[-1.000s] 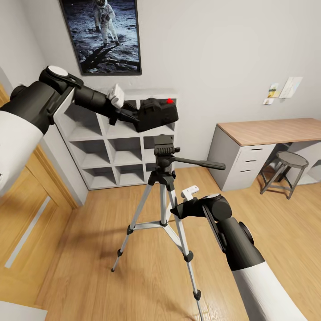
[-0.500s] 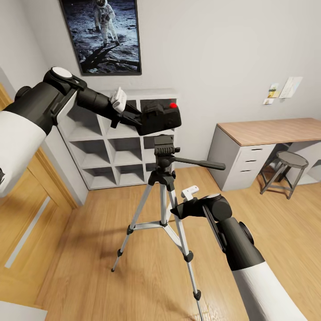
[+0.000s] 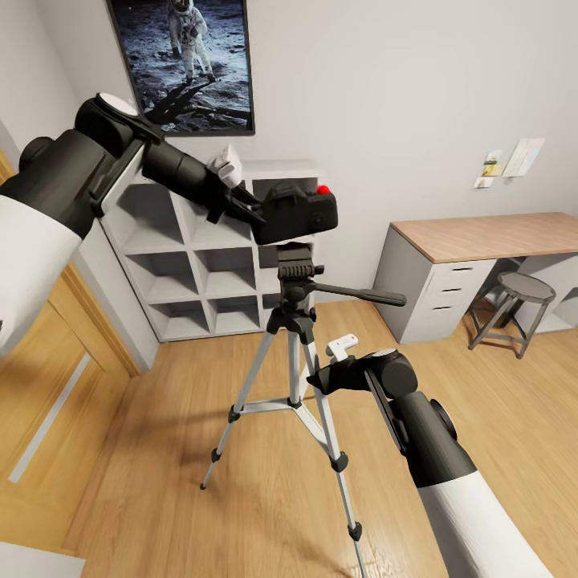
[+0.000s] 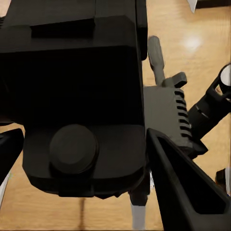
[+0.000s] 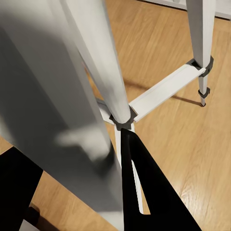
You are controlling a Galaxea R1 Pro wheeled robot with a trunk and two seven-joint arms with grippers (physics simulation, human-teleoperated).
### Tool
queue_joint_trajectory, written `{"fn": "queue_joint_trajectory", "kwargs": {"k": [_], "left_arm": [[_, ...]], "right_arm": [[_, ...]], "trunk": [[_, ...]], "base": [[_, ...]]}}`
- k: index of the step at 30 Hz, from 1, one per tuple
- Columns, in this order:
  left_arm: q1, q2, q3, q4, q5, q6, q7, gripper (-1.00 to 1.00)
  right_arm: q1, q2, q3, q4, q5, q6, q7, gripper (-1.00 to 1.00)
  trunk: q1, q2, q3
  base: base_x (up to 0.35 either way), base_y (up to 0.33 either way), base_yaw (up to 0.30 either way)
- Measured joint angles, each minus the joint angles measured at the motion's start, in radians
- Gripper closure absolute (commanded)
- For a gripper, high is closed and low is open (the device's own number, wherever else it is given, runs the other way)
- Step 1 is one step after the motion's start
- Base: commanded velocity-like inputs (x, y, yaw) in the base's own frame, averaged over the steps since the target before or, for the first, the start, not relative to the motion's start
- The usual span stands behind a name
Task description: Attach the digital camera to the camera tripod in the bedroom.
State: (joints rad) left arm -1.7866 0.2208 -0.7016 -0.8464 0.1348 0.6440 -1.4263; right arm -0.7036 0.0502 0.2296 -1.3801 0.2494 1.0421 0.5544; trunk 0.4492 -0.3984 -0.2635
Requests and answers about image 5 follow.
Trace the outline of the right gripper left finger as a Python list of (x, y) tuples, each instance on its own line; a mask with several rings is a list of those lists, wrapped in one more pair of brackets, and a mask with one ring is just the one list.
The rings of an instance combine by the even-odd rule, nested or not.
[(0, 231), (19, 231), (43, 171), (15, 147), (0, 155)]

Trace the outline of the camera tripod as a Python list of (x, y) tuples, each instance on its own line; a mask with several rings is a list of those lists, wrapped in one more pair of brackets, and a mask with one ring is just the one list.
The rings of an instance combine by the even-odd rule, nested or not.
[(186, 6), (193, 59), (129, 103), (105, 0), (0, 0), (0, 136), (119, 231), (121, 129), (135, 132), (134, 121), (197, 77), (203, 107), (210, 94), (216, 0)]

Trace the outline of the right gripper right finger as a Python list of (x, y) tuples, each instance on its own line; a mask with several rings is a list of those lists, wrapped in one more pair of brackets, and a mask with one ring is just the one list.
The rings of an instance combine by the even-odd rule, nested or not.
[[(121, 129), (124, 231), (202, 231), (139, 136)], [(132, 160), (150, 215), (140, 213)]]

